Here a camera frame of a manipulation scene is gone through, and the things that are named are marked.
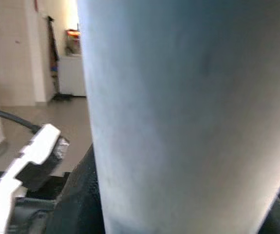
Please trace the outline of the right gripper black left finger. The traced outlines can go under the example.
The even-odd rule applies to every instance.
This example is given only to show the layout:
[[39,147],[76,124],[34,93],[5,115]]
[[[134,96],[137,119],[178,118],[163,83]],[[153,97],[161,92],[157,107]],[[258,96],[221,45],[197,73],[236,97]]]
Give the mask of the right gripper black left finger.
[[105,233],[93,146],[70,173],[47,223],[46,233]]

